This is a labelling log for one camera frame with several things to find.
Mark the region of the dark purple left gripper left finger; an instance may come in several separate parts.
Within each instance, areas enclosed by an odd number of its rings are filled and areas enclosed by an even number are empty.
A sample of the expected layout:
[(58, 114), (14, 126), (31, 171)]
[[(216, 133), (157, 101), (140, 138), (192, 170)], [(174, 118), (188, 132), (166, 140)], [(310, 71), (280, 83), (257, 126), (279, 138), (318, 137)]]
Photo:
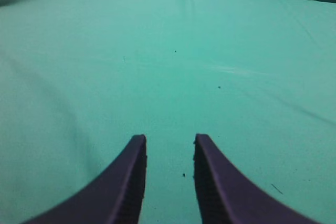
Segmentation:
[(82, 190), (27, 223), (138, 223), (146, 181), (146, 137), (134, 135)]

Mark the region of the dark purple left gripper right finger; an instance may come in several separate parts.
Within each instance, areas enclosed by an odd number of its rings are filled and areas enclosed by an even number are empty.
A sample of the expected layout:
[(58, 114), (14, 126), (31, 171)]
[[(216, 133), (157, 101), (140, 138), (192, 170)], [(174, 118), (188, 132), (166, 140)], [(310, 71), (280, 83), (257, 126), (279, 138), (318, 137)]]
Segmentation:
[(242, 174), (207, 134), (194, 141), (194, 185), (203, 223), (314, 223)]

